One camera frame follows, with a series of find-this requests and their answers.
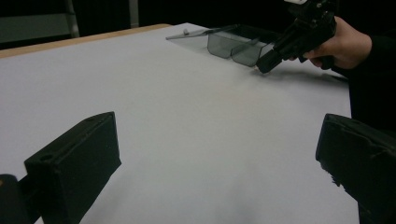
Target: white tabletop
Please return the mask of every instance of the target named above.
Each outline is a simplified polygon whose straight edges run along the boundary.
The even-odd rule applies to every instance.
[[[310,62],[263,77],[211,55],[184,23],[0,59],[0,173],[90,116],[114,111],[121,167],[81,223],[357,224],[315,160],[348,87]]]

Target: human hand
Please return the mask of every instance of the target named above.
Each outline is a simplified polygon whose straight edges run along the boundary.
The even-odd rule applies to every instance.
[[[372,41],[370,36],[357,31],[339,17],[334,17],[336,22],[335,35],[305,53],[303,57],[309,59],[316,67],[322,66],[319,57],[331,55],[334,65],[344,69],[351,69],[362,63],[370,54]]]

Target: white surface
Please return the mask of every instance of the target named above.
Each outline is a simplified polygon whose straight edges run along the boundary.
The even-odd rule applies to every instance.
[[[315,160],[324,115],[349,117],[347,84],[298,60],[262,77],[204,37],[165,40],[185,28],[200,27],[1,59],[0,172],[21,179],[33,153],[115,111],[122,166],[81,223],[359,223]]]

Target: hand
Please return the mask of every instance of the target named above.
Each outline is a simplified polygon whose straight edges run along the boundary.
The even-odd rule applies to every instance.
[[[335,66],[344,69],[354,68],[370,54],[371,38],[354,29],[343,19],[339,17],[334,17],[334,19],[337,23],[335,35],[303,56],[316,67],[322,66],[318,57],[332,55]]]

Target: wooden table edge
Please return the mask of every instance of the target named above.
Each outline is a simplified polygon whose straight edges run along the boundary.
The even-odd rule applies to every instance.
[[[111,37],[116,37],[116,36],[133,35],[133,34],[138,34],[138,33],[146,32],[146,31],[161,29],[161,28],[165,28],[165,27],[169,27],[169,26],[172,26],[172,25],[160,23],[160,24],[155,24],[155,25],[132,28],[132,29],[128,29],[128,30],[121,30],[121,31],[99,34],[99,35],[89,35],[89,36],[84,36],[84,37],[49,42],[49,43],[45,43],[45,44],[31,45],[31,46],[20,47],[20,48],[15,48],[15,49],[3,49],[3,50],[0,50],[0,58],[6,58],[6,57],[11,57],[11,56],[21,55],[21,54],[25,54],[25,53],[36,52],[36,51],[40,51],[40,50],[46,50],[46,49],[55,49],[55,48],[76,45],[76,44],[80,44],[80,43],[90,42],[90,41],[94,41],[94,40],[101,40],[101,39],[106,39],[106,38],[111,38]]]

